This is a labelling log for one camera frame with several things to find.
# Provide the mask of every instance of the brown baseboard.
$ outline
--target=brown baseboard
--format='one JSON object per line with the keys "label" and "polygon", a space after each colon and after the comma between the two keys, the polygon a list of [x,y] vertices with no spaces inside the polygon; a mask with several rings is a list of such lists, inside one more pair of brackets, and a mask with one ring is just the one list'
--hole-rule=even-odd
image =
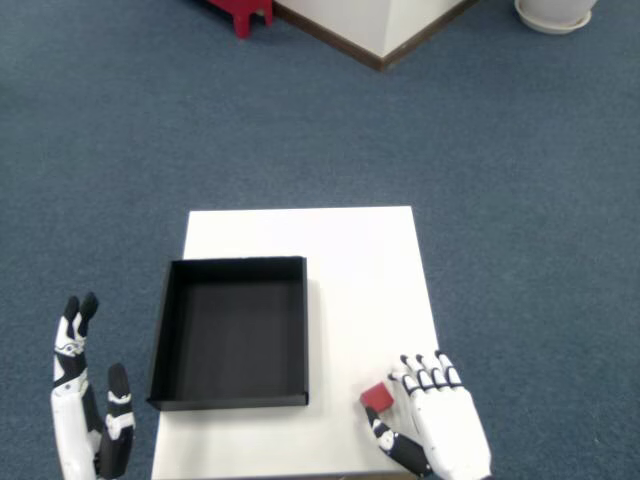
{"label": "brown baseboard", "polygon": [[352,41],[341,37],[337,33],[326,29],[313,20],[309,20],[308,18],[303,17],[299,13],[296,13],[290,8],[285,7],[284,5],[281,5],[277,2],[273,3],[273,13],[276,16],[282,18],[285,22],[298,27],[303,32],[314,36],[318,40],[322,40],[323,42],[331,45],[333,48],[340,50],[342,53],[346,53],[347,55],[366,65],[367,67],[371,67],[374,70],[378,70],[381,72],[385,70],[389,65],[396,63],[405,55],[415,50],[418,45],[428,40],[436,32],[442,30],[445,25],[451,22],[458,15],[462,14],[462,12],[471,7],[477,1],[478,0],[462,0],[451,10],[446,12],[431,24],[427,25],[409,40],[404,42],[402,45],[400,45],[398,48],[391,51],[384,57],[380,57],[375,53],[371,53],[369,50],[356,45]]}

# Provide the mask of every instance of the white robotic hand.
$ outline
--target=white robotic hand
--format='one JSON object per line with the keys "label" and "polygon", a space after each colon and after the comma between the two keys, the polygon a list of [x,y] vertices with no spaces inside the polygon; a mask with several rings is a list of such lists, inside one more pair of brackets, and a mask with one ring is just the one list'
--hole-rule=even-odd
{"label": "white robotic hand", "polygon": [[67,302],[58,322],[53,357],[51,408],[64,480],[113,479],[124,474],[133,444],[135,421],[124,367],[109,369],[106,425],[98,415],[89,384],[84,346],[98,299]]}
{"label": "white robotic hand", "polygon": [[435,472],[443,480],[486,480],[491,477],[491,452],[469,391],[449,358],[433,355],[401,357],[405,371],[394,370],[409,396],[413,423],[422,445],[395,433],[367,408],[380,448],[419,476]]}

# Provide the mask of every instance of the gray carpet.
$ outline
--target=gray carpet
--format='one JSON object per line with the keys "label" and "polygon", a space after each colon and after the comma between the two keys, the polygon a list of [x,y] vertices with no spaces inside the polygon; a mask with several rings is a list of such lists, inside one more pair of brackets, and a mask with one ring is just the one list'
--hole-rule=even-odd
{"label": "gray carpet", "polygon": [[190,209],[409,204],[497,477],[637,478],[639,19],[606,0],[556,38],[483,1],[378,74],[282,21],[238,41],[195,0],[4,0],[0,476],[60,477],[54,328],[93,289],[99,403],[124,362],[127,478],[150,477],[148,362]]}

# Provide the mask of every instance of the white table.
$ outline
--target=white table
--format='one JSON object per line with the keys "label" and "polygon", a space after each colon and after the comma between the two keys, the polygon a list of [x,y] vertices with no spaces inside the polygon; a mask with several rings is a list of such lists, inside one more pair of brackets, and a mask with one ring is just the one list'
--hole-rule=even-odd
{"label": "white table", "polygon": [[302,255],[309,279],[310,404],[162,412],[154,480],[401,471],[358,402],[385,380],[385,419],[411,433],[386,374],[437,348],[410,207],[191,212],[185,259]]}

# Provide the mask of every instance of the red furniture leg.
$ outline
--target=red furniture leg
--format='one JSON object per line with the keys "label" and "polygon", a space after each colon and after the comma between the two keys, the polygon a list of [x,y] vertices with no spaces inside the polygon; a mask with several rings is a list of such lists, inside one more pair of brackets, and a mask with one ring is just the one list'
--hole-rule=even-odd
{"label": "red furniture leg", "polygon": [[264,22],[267,25],[273,22],[272,0],[208,0],[208,2],[233,15],[233,28],[239,38],[249,36],[249,19],[257,10],[264,11]]}
{"label": "red furniture leg", "polygon": [[233,28],[238,38],[247,38],[249,36],[249,15],[235,14],[233,16]]}
{"label": "red furniture leg", "polygon": [[264,2],[264,23],[267,25],[271,25],[273,23],[273,7],[271,4],[271,0]]}

